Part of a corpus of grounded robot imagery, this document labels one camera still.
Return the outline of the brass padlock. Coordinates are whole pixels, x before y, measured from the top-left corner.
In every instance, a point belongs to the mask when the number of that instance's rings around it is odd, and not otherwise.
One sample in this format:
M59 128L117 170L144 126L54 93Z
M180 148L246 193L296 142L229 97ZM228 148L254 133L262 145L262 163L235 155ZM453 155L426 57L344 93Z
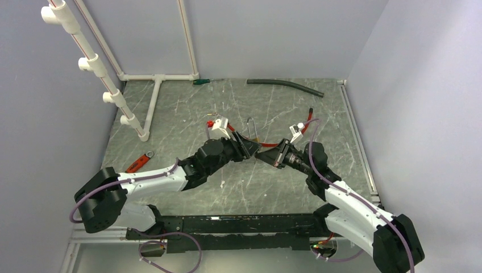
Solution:
M247 127L248 127L248 138L252 141L260 143L260 138L257 133L256 122L252 117L247 118Z

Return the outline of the red cable lock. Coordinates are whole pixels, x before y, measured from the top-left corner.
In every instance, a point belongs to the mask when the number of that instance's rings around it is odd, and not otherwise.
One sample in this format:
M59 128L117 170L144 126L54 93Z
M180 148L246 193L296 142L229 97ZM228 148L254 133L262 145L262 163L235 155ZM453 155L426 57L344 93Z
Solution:
M309 111L308 111L308 117L307 117L306 121L303 122L303 123L305 124L305 128L303 129L303 133L304 133L304 134L305 134L306 131L308 130L309 125L312 123L312 120L313 120L313 111L314 111L314 110L313 110L313 108L311 107L311 108L309 109ZM288 134L283 134L283 135L281 135L281 136L277 136L276 139L281 139L281 138L283 138L283 137L284 137L284 138L288 138L289 140L291 140L292 134L291 134L290 137L288 136ZM265 140L265 138L261 138L260 136L259 136L259 138L260 138L260 144L261 144L262 147L272 148L272 147L277 146L277 143L275 143L274 141L273 141L273 142L270 142L270 141L269 141L269 140L274 140L275 138L274 138L274 137L273 137L273 138L270 138L268 134L266 135L267 140Z

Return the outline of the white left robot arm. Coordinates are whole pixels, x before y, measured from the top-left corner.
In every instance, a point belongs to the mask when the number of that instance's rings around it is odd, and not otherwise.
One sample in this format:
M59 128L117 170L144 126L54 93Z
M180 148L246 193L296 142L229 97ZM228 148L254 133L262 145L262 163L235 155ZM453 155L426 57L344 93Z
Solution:
M138 173L117 173L112 167L103 168L75 194L70 220L83 224L90 234L123 226L155 239L164 228L160 212L154 205L136 205L135 200L199 187L229 162L247 160L260 148L259 142L235 133L231 138L207 140L194 155L176 159L169 167Z

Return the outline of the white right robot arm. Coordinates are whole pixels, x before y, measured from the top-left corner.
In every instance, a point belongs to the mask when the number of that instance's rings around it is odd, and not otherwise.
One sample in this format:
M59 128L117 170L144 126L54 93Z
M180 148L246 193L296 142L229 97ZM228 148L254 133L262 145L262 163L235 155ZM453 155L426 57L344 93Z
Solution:
M291 167L307 175L310 192L325 204L314 211L320 236L341 235L369 254L380 272L414 272L425 259L411 219L395 216L356 193L328 167L324 146L311 142L303 151L288 140L255 157L276 168Z

